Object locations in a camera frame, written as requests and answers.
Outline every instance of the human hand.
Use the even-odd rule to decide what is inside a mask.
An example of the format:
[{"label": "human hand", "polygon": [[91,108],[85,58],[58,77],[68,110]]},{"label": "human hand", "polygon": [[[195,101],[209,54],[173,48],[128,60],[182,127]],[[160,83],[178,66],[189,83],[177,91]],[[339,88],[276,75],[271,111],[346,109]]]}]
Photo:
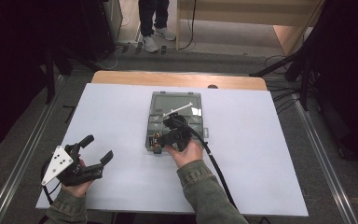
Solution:
[{"label": "human hand", "polygon": [[[79,160],[79,164],[81,167],[86,167],[86,163],[83,160]],[[64,184],[61,184],[61,189],[68,191],[69,193],[71,193],[72,195],[78,198],[81,198],[86,195],[86,191],[92,182],[93,180],[77,186],[70,186],[70,187],[66,187]]]},{"label": "human hand", "polygon": [[192,161],[202,160],[202,147],[192,139],[188,142],[185,150],[181,152],[171,146],[165,146],[165,149],[171,154],[179,169]]}]

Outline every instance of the right hand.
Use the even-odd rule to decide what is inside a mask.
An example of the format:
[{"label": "right hand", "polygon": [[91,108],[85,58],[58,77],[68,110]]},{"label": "right hand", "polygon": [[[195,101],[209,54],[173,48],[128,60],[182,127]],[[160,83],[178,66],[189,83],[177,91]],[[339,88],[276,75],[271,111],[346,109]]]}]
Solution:
[{"label": "right hand", "polygon": [[171,146],[165,146],[165,149],[171,154],[179,169],[192,161],[202,160],[202,147],[193,139],[190,139],[185,150],[181,152]]}]

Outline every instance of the left hand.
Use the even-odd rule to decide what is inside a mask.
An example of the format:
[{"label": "left hand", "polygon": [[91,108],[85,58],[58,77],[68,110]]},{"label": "left hand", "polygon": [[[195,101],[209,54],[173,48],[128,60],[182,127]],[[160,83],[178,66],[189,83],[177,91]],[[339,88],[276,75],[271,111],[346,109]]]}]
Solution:
[{"label": "left hand", "polygon": [[[79,160],[79,164],[82,167],[86,167],[86,163],[83,160]],[[72,195],[74,195],[78,198],[81,198],[86,195],[86,191],[92,182],[93,182],[93,180],[83,183],[83,184],[80,184],[80,185],[77,185],[77,186],[71,186],[71,187],[66,187],[64,184],[61,184],[61,189],[68,191],[69,193],[71,193]]]}]

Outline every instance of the sleeve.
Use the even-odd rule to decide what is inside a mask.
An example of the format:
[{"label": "sleeve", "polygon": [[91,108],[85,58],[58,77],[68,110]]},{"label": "sleeve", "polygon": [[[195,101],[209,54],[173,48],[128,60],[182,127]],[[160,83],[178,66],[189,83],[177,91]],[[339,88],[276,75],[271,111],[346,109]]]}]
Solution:
[{"label": "sleeve", "polygon": [[47,216],[46,223],[87,223],[86,196],[78,198],[61,190]]},{"label": "sleeve", "polygon": [[177,174],[185,197],[197,214],[197,223],[248,223],[228,201],[204,161],[192,161],[180,168]]}]

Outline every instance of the jacket cuff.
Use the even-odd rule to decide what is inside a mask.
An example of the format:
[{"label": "jacket cuff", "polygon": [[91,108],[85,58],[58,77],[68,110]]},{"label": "jacket cuff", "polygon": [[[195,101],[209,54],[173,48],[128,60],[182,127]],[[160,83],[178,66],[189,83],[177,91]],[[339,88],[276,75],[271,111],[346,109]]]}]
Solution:
[{"label": "jacket cuff", "polygon": [[192,161],[176,171],[182,187],[201,180],[204,177],[213,175],[203,160]]},{"label": "jacket cuff", "polygon": [[83,214],[86,211],[86,197],[78,198],[62,189],[51,207],[67,215]]}]

